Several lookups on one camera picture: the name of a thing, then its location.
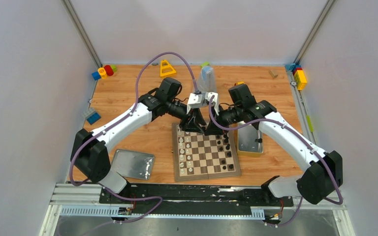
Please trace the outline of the wooden chess board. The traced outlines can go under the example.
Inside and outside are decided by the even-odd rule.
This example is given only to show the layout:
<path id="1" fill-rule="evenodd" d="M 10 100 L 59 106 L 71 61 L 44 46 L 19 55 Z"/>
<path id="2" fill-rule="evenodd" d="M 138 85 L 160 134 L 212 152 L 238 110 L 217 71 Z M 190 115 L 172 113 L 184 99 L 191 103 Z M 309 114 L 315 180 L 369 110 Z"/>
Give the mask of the wooden chess board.
<path id="1" fill-rule="evenodd" d="M 241 175 L 233 133 L 205 136 L 172 126 L 174 179 L 176 182 Z"/>

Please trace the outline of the silver metal tin box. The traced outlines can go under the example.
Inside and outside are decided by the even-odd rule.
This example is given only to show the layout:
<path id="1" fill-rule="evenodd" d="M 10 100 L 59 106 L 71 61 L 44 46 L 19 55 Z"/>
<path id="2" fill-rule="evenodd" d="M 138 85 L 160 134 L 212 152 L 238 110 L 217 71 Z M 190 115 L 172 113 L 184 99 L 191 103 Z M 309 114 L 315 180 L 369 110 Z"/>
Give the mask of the silver metal tin box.
<path id="1" fill-rule="evenodd" d="M 263 134 L 252 125 L 234 130 L 238 155 L 259 157 L 264 152 Z"/>

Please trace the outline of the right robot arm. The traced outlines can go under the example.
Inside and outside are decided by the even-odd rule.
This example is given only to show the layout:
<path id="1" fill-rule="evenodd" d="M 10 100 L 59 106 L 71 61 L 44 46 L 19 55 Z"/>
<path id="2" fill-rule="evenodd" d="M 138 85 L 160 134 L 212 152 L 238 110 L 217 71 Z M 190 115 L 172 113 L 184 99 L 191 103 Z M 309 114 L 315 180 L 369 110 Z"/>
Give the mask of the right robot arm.
<path id="1" fill-rule="evenodd" d="M 246 84 L 233 86 L 228 92 L 233 107 L 227 110 L 219 109 L 215 92 L 208 92 L 202 98 L 201 104 L 208 107 L 211 120 L 206 131 L 237 130 L 235 124 L 242 121 L 242 127 L 251 125 L 274 140 L 303 171 L 297 177 L 276 176 L 268 180 L 267 188 L 261 192 L 265 204 L 274 205 L 288 196 L 302 197 L 314 205 L 323 200 L 337 205 L 343 203 L 339 190 L 343 183 L 343 159 L 338 152 L 326 152 L 306 139 L 272 104 L 266 100 L 257 102 Z"/>

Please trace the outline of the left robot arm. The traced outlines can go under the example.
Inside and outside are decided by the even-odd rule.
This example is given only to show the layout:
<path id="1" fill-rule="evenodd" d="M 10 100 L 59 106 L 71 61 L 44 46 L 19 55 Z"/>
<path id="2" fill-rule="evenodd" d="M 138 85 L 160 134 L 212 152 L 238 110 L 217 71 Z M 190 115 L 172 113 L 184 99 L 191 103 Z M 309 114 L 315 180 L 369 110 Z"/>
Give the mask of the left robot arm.
<path id="1" fill-rule="evenodd" d="M 99 183 L 112 192 L 119 203 L 131 197 L 128 181 L 115 170 L 109 159 L 110 151 L 136 129 L 165 114 L 179 118 L 184 131 L 204 133 L 206 124 L 200 108 L 207 93 L 195 90 L 184 104 L 177 99 L 182 84 L 176 79 L 164 78 L 158 88 L 138 96 L 136 102 L 109 123 L 92 131 L 81 129 L 75 135 L 70 166 L 76 167 L 86 180 Z"/>

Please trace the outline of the clear bubble wrap bag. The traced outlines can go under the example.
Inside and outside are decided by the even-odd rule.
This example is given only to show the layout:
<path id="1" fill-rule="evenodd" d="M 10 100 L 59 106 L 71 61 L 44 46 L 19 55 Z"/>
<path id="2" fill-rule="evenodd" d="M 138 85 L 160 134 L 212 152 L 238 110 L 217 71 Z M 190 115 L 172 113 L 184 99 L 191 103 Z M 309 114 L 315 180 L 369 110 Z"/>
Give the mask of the clear bubble wrap bag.
<path id="1" fill-rule="evenodd" d="M 209 65 L 201 68 L 196 82 L 197 88 L 201 92 L 217 92 L 215 72 L 213 67 Z"/>

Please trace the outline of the toy car blocks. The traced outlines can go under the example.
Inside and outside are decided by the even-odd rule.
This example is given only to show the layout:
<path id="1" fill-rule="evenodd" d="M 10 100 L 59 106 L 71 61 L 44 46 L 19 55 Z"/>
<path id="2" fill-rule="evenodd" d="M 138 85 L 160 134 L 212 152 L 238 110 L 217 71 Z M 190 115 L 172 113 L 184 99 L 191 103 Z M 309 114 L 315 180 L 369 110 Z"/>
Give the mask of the toy car blocks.
<path id="1" fill-rule="evenodd" d="M 234 84 L 234 86 L 238 86 L 238 85 L 243 85 L 243 84 L 245 84 L 244 82 L 236 82 L 235 84 Z"/>

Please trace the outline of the yellow trapezoid toy block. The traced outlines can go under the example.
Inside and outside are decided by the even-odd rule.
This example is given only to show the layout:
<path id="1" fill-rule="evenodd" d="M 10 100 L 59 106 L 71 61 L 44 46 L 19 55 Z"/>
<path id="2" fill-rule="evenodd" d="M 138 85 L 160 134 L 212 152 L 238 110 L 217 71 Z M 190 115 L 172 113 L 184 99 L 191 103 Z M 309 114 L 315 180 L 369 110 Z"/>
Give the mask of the yellow trapezoid toy block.
<path id="1" fill-rule="evenodd" d="M 176 74 L 177 74 L 177 71 L 169 63 L 168 60 L 166 60 L 166 59 L 161 60 L 161 62 L 160 62 L 160 71 L 159 71 L 159 76 L 161 78 L 175 76 Z"/>

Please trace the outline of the green block behind bag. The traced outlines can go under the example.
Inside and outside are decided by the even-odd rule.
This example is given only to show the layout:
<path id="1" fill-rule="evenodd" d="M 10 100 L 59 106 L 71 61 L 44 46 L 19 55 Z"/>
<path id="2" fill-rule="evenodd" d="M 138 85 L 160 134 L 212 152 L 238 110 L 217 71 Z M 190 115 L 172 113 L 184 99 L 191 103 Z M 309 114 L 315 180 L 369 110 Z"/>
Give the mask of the green block behind bag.
<path id="1" fill-rule="evenodd" d="M 202 64 L 200 65 L 200 67 L 203 68 L 203 67 L 205 67 L 205 66 L 209 66 L 209 65 L 210 65 L 210 63 L 209 63 L 208 61 L 206 61 L 206 62 L 202 63 Z"/>

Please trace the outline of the silver tin lid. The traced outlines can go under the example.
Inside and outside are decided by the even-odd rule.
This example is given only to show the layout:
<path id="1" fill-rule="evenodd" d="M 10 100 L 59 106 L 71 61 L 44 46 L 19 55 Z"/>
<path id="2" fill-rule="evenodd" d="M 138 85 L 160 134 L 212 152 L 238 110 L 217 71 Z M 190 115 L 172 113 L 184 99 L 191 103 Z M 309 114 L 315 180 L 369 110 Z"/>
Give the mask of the silver tin lid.
<path id="1" fill-rule="evenodd" d="M 112 169 L 123 177 L 149 180 L 154 162 L 153 154 L 117 149 L 112 161 Z"/>

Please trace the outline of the small wooden block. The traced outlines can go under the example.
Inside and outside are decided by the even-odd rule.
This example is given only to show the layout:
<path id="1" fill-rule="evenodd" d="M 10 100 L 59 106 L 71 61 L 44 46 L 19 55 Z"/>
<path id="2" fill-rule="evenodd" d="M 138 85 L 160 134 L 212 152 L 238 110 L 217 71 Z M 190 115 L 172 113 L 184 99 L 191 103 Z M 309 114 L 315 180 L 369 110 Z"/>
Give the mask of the small wooden block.
<path id="1" fill-rule="evenodd" d="M 270 74 L 270 76 L 273 78 L 273 79 L 275 79 L 275 78 L 277 78 L 278 77 L 278 72 L 276 71 L 276 70 L 269 70 L 269 74 Z"/>

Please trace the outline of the blue lego brick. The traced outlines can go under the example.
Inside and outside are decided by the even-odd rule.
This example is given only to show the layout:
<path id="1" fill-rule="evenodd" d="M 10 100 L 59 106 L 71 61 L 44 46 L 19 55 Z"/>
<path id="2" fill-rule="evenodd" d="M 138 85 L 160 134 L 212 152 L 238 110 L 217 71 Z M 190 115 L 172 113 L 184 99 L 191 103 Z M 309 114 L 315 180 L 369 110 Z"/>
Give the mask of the blue lego brick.
<path id="1" fill-rule="evenodd" d="M 94 112 L 88 116 L 86 116 L 86 121 L 90 124 L 90 125 L 93 125 L 94 123 L 96 123 L 98 120 L 101 119 L 101 116 L 98 112 Z"/>

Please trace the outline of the red cylinder block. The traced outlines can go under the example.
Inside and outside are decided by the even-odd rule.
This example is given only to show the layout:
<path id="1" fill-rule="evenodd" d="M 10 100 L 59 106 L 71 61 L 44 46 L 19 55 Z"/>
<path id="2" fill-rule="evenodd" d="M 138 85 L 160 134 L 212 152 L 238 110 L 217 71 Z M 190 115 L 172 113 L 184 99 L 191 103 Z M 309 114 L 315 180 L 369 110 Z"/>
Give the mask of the red cylinder block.
<path id="1" fill-rule="evenodd" d="M 113 70 L 113 68 L 112 68 L 111 65 L 108 65 L 108 64 L 105 65 L 104 66 L 104 70 L 105 70 L 105 72 L 106 72 L 106 74 L 107 74 L 108 77 L 110 77 L 110 76 L 112 76 L 114 74 L 114 70 Z"/>

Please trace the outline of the stacked coloured bricks corner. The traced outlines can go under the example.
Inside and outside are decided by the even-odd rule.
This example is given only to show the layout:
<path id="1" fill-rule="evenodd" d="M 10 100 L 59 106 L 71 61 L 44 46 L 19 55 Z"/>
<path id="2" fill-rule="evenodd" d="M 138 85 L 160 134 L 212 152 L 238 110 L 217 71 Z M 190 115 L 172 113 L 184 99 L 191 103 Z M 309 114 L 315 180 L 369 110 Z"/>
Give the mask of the stacked coloured bricks corner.
<path id="1" fill-rule="evenodd" d="M 307 85 L 307 79 L 302 66 L 295 63 L 290 63 L 285 64 L 284 67 L 287 72 L 292 73 L 294 81 L 296 82 L 297 89 L 299 91 L 302 91 Z"/>

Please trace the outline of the grey lego brick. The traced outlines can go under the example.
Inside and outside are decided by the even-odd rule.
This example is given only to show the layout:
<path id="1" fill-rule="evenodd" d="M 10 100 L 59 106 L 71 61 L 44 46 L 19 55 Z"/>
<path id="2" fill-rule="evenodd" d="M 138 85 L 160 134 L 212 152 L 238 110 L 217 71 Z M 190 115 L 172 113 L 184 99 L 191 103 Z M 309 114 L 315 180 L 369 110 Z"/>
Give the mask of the grey lego brick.
<path id="1" fill-rule="evenodd" d="M 89 107 L 85 112 L 82 113 L 82 116 L 87 119 L 88 117 L 91 117 L 95 113 L 95 109 L 92 107 Z"/>

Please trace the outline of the yellow cylinder block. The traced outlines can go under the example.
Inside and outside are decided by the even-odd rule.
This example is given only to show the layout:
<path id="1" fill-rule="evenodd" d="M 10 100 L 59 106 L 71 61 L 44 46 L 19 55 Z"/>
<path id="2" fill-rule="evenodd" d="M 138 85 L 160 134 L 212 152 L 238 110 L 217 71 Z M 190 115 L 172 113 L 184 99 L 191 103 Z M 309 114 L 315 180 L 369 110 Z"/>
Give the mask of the yellow cylinder block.
<path id="1" fill-rule="evenodd" d="M 101 79 L 106 79 L 106 78 L 108 78 L 108 74 L 107 74 L 105 68 L 103 68 L 103 67 L 100 67 L 100 68 L 98 69 L 98 74 L 99 74 L 99 76 L 100 76 Z"/>

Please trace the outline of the blue cube block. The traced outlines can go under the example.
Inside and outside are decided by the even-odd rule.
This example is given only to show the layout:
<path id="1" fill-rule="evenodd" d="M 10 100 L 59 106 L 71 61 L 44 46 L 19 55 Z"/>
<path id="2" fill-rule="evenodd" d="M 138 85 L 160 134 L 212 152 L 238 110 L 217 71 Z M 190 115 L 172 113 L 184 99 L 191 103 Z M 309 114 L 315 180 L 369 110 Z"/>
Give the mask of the blue cube block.
<path id="1" fill-rule="evenodd" d="M 93 77 L 93 79 L 94 79 L 95 81 L 101 79 L 101 75 L 99 74 L 98 71 L 93 72 L 93 73 L 92 73 L 92 77 Z"/>

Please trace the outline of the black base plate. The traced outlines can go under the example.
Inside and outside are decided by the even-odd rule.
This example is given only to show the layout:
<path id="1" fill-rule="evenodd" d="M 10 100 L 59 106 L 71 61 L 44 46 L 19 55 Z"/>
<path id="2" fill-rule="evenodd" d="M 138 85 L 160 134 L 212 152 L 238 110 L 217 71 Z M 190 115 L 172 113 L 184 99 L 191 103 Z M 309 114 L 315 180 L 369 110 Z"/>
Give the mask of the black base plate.
<path id="1" fill-rule="evenodd" d="M 236 202 L 252 207 L 292 207 L 292 198 L 272 197 L 260 186 L 132 183 L 120 193 L 127 198 L 160 196 L 164 201 Z"/>

